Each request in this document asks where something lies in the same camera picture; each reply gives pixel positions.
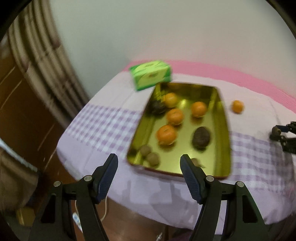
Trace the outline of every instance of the green tissue package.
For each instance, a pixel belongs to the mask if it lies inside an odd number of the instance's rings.
[[[151,61],[130,67],[136,90],[140,91],[159,82],[170,82],[171,67],[162,61]]]

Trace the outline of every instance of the golden tray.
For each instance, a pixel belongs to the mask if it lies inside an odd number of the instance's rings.
[[[167,124],[165,114],[170,109],[167,108],[161,115],[154,115],[150,111],[149,103],[151,100],[162,99],[169,92],[174,92],[178,96],[179,102],[176,108],[183,110],[184,121],[176,127],[178,133],[176,142],[169,146],[160,146],[156,132]],[[202,101],[208,106],[208,111],[202,118],[191,115],[191,104],[196,101]],[[192,146],[193,132],[200,126],[205,126],[211,134],[211,141],[203,151],[196,150]],[[139,149],[144,144],[150,145],[152,151],[159,154],[160,163],[157,166],[150,166],[142,157]],[[145,107],[129,147],[127,160],[132,165],[141,165],[150,171],[182,177],[180,157],[188,154],[190,158],[197,158],[200,161],[206,175],[225,179],[231,168],[230,153],[227,120],[223,103],[215,87],[186,83],[159,83],[155,86]]]

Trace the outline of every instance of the metal bolt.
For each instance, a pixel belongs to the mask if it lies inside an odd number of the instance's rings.
[[[237,185],[242,188],[244,186],[244,183],[239,181],[239,182],[237,182]]]
[[[92,176],[91,175],[87,175],[87,176],[84,177],[84,180],[86,182],[89,182],[91,179],[92,179]]]
[[[209,181],[209,182],[212,182],[214,180],[214,178],[212,176],[207,176],[206,180]]]
[[[55,182],[54,182],[54,186],[55,186],[55,187],[58,187],[59,185],[61,185],[61,182],[60,182],[60,181],[55,181]]]

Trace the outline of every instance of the purple gingham pattern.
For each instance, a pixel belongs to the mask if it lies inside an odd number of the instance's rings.
[[[141,112],[87,104],[66,133],[86,145],[125,158]],[[294,190],[292,155],[278,143],[231,133],[232,170],[227,182],[243,181],[248,188],[289,193]]]

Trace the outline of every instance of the orange fruit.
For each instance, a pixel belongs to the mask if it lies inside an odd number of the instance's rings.
[[[244,110],[244,103],[240,100],[235,100],[232,103],[232,111],[234,113],[240,114]]]
[[[191,113],[194,117],[202,117],[207,112],[207,106],[204,102],[195,102],[191,105]]]
[[[166,118],[170,124],[172,124],[173,126],[177,126],[182,123],[184,119],[184,114],[183,111],[180,109],[172,109],[167,113]]]
[[[165,125],[159,128],[156,133],[156,138],[160,145],[170,145],[175,142],[177,138],[177,132],[170,125]]]
[[[164,96],[165,106],[168,108],[174,108],[178,104],[178,97],[175,93],[168,93]]]

